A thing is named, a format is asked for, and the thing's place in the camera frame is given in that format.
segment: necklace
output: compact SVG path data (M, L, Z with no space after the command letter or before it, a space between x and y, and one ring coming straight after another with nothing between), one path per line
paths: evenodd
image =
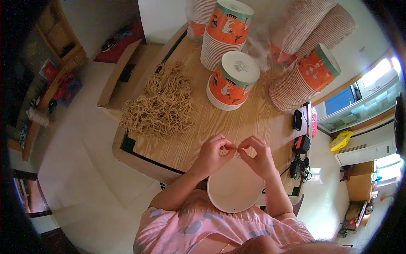
M227 245L226 245L224 248L222 248L222 249L221 249L221 251L220 251L219 253L223 252L223 250L224 250L225 248L227 248L229 245L230 245L230 243L229 243L229 244L227 244Z

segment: pink floral shirt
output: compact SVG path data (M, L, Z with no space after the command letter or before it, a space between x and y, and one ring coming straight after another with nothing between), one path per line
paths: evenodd
M190 253L215 233L238 244L267 234L281 248L314 241L303 222L278 221L256 206L241 213L223 213L213 206L207 192L194 190L178 212L151 207L143 213L134 253Z

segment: woman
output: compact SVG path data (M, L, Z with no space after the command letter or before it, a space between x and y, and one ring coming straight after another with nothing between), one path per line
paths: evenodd
M251 158L244 149L254 148ZM221 155L220 150L228 150ZM265 180L266 210L252 206L226 214L215 208L196 185L238 152ZM283 188L270 147L251 136L236 147L223 135L210 137L193 166L156 195L142 215L134 253L349 253L350 248L317 242L304 223L296 220Z

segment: red mat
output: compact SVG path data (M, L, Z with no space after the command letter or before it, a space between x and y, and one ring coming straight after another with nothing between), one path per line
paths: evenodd
M114 47L110 48L106 52L100 52L93 61L103 63L117 63L128 45L144 38L144 30L140 18L133 20L132 29L130 31L133 32L132 35L126 36L116 41L116 45L114 45Z

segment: cable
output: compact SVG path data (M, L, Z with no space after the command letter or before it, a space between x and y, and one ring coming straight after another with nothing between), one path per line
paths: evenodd
M300 168L300 176L302 177L301 181L303 183L307 182L308 180L311 179L312 174L310 173L310 160L309 158L304 158L303 160L301 159L299 154L296 154L294 162L296 162Z
M303 111L303 118L306 120L306 135L307 133L309 133L310 135L310 127L309 127L309 122L307 121L307 117L305 117L305 107L307 109L307 105L302 107L302 111Z
M282 172L282 174L280 174L279 176L282 176L286 171L288 171L288 169L290 168L290 166L289 167L287 167L287 169L285 169L285 171L284 172Z

